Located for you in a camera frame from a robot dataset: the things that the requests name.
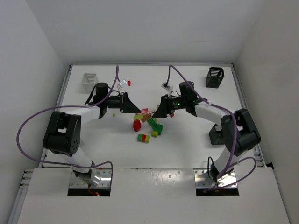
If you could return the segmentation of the green red lego stack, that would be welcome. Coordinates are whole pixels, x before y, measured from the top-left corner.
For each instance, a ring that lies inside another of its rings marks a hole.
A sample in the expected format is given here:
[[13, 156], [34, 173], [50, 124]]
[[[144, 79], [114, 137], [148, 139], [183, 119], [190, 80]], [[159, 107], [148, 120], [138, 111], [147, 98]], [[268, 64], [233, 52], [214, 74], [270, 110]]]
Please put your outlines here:
[[149, 143], [149, 141], [150, 141], [150, 136], [149, 136], [149, 135], [145, 135], [145, 134], [138, 134], [138, 136], [137, 136], [137, 140], [138, 140], [139, 142]]

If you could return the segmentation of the orange lego brick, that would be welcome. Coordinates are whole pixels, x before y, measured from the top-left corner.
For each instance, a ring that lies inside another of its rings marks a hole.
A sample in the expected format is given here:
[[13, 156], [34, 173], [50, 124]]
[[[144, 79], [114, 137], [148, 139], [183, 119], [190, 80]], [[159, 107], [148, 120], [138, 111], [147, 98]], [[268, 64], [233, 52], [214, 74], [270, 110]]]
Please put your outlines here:
[[142, 114], [142, 117], [141, 117], [141, 122], [146, 122], [147, 120], [149, 120], [150, 118], [152, 118], [152, 115], [154, 114], [154, 112], [147, 112], [147, 113], [144, 113]]

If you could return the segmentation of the lime square lego brick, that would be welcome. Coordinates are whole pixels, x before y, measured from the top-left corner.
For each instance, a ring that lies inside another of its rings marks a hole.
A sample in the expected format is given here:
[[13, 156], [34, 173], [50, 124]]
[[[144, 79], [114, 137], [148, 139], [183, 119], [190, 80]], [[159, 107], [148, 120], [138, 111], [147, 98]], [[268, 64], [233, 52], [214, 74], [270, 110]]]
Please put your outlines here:
[[158, 136], [158, 131], [153, 131], [151, 135], [156, 138]]

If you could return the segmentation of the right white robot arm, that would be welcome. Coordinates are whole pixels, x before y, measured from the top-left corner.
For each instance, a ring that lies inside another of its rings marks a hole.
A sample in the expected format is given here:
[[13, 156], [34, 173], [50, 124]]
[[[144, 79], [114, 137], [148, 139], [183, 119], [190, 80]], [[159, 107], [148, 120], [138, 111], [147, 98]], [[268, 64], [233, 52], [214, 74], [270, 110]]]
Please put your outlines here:
[[166, 118], [176, 110], [185, 109], [197, 118], [206, 119], [221, 127], [225, 148], [208, 171], [208, 177], [213, 181], [223, 177], [242, 160], [247, 151], [253, 149], [261, 141], [261, 136], [247, 109], [235, 112], [209, 103], [194, 89], [191, 81], [179, 84], [180, 96], [164, 95], [160, 106], [153, 114], [154, 118]]

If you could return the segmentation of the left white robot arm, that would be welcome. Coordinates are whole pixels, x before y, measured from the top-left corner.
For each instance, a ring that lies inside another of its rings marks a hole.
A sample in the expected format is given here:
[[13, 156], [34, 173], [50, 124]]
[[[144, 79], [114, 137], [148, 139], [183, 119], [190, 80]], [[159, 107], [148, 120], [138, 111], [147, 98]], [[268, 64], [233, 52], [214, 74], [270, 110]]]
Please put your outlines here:
[[81, 126], [102, 118], [108, 108], [119, 109], [123, 113], [141, 112], [126, 92], [107, 96], [109, 90], [107, 83], [97, 83], [85, 103], [88, 107], [53, 112], [43, 139], [44, 148], [61, 155], [73, 166], [75, 176], [87, 184], [99, 178], [96, 177], [93, 161], [80, 148]]

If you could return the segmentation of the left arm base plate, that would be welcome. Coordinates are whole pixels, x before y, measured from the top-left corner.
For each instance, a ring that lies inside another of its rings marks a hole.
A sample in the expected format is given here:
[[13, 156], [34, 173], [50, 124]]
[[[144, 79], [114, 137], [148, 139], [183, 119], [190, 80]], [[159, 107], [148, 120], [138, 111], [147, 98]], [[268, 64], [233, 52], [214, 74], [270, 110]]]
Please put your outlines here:
[[88, 173], [73, 171], [70, 177], [70, 189], [108, 189], [111, 187], [112, 170], [110, 168], [94, 168]]

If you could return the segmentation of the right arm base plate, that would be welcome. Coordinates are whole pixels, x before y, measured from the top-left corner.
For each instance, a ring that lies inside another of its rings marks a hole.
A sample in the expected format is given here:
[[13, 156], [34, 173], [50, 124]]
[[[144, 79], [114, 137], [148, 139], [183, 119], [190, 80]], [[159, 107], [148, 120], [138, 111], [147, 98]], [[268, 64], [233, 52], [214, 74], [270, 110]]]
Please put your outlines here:
[[211, 179], [206, 169], [194, 169], [194, 180], [196, 189], [209, 189], [209, 188], [237, 188], [237, 179], [234, 170], [225, 174], [223, 177], [214, 181]]

